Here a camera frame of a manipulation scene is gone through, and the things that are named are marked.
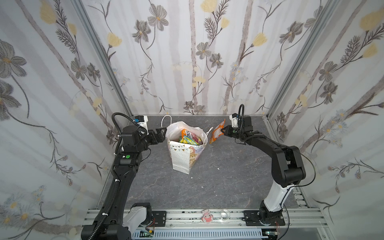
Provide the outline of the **red orange Fox's candy bag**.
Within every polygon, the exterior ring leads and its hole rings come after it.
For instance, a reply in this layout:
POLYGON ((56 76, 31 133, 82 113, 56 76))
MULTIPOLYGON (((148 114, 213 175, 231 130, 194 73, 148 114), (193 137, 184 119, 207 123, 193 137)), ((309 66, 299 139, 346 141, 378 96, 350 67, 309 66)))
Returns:
POLYGON ((190 139, 193 139, 195 136, 196 136, 196 135, 195 135, 194 133, 192 133, 191 131, 188 131, 188 130, 186 130, 186 129, 183 129, 183 130, 181 131, 181 137, 182 137, 182 138, 183 138, 183 137, 188 137, 188 138, 190 138, 190 139))

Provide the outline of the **green yellow Fox's candy bag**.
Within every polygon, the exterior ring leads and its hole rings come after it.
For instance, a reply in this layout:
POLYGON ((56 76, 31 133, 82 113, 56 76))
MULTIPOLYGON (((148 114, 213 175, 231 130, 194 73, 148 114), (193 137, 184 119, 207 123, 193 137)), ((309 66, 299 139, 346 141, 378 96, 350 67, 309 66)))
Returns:
POLYGON ((188 144, 188 145, 194 145, 194 146, 200 145, 198 142, 196 142, 195 140, 193 140, 187 136, 180 137, 180 143, 188 144))

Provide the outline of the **small orange snack packet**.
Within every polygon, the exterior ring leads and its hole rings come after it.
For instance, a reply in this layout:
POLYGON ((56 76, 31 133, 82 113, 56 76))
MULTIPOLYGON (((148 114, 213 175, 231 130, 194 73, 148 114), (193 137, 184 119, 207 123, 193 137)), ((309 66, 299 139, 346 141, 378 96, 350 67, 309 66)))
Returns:
POLYGON ((210 144, 215 142, 221 135, 223 135, 222 129, 225 127, 226 120, 223 120, 218 126, 215 127, 211 139, 210 144))

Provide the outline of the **white cartoon paper bag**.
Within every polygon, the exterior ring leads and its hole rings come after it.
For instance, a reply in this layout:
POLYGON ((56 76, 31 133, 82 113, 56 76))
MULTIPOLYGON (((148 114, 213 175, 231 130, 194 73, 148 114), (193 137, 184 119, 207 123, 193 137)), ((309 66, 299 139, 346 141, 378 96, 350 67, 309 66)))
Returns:
POLYGON ((183 121, 173 122, 170 115, 165 115, 162 118, 161 126, 167 129, 166 141, 173 169, 181 173, 189 174, 193 165, 207 146, 209 141, 208 136, 212 129, 204 132, 201 128, 191 127, 183 121), (188 141, 183 141, 183 130, 186 130, 190 134, 195 134, 202 143, 193 145, 188 141))

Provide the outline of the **purple Fox's berries bag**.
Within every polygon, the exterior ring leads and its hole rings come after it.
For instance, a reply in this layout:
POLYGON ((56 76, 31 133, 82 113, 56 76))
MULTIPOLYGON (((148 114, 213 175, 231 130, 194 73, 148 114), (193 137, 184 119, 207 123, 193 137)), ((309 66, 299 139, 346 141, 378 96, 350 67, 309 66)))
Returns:
POLYGON ((194 133, 191 133, 191 136, 192 136, 193 140, 194 140, 198 145, 203 145, 203 144, 204 144, 204 142, 201 140, 201 138, 200 138, 198 135, 196 135, 196 134, 194 134, 194 133))

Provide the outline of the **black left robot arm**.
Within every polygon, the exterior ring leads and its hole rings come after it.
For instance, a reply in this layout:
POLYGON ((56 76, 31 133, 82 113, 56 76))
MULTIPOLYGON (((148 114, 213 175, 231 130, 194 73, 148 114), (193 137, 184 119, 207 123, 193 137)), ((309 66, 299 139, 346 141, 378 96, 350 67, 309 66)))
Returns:
POLYGON ((134 204, 127 215, 124 210, 131 185, 143 161, 143 152, 149 150, 151 145, 164 142, 167 129, 148 129, 147 116, 131 118, 123 113, 113 113, 112 121, 118 130, 115 159, 110 170, 114 180, 93 223, 83 227, 83 240, 130 240, 140 225, 153 220, 149 203, 134 204))

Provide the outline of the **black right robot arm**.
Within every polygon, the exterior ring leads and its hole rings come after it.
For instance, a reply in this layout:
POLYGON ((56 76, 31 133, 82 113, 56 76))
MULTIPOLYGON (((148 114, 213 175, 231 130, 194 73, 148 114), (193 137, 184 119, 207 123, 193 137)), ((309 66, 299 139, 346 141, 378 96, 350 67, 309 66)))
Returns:
POLYGON ((271 158, 273 183, 270 191, 257 211, 244 211, 247 226, 284 226, 285 202, 294 188, 302 187, 301 181, 307 176, 303 158, 296 146, 287 146, 274 141, 260 131, 255 131, 251 116, 245 115, 245 105, 230 115, 231 124, 221 132, 235 139, 235 143, 259 149, 271 158))

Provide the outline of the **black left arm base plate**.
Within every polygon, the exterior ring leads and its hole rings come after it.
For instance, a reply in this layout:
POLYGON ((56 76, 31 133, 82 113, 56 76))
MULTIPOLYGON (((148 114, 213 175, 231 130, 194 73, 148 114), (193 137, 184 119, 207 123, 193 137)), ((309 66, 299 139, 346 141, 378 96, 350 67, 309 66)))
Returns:
POLYGON ((154 220, 154 227, 165 227, 166 226, 166 220, 167 220, 167 212, 166 211, 153 211, 153 220, 154 220))

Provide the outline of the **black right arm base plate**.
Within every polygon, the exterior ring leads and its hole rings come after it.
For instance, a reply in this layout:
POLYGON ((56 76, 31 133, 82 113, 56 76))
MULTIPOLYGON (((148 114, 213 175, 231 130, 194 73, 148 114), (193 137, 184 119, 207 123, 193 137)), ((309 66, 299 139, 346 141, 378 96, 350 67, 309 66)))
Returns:
POLYGON ((285 226, 285 220, 283 217, 283 211, 269 212, 259 210, 255 211, 243 211, 244 217, 243 220, 246 222, 248 227, 250 226, 285 226))

